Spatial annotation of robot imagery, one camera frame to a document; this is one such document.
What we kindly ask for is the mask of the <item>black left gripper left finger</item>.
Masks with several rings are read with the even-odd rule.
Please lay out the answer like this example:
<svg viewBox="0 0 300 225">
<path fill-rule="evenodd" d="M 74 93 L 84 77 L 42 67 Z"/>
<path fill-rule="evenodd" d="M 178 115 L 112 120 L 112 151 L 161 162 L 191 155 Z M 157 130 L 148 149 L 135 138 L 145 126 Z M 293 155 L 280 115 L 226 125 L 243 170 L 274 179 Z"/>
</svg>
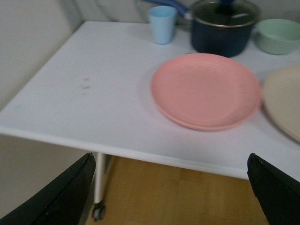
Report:
<svg viewBox="0 0 300 225">
<path fill-rule="evenodd" d="M 2 225 L 77 225 L 92 184 L 96 161 L 87 153 L 22 205 Z"/>
</svg>

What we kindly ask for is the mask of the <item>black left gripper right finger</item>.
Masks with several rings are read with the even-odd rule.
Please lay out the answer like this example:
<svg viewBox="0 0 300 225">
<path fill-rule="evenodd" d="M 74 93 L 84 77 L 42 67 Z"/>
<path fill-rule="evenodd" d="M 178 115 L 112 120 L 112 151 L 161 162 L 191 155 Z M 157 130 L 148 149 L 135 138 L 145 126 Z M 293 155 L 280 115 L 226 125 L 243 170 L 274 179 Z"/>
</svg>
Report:
<svg viewBox="0 0 300 225">
<path fill-rule="evenodd" d="M 300 223 L 300 182 L 252 153 L 247 160 L 252 190 L 270 225 Z"/>
</svg>

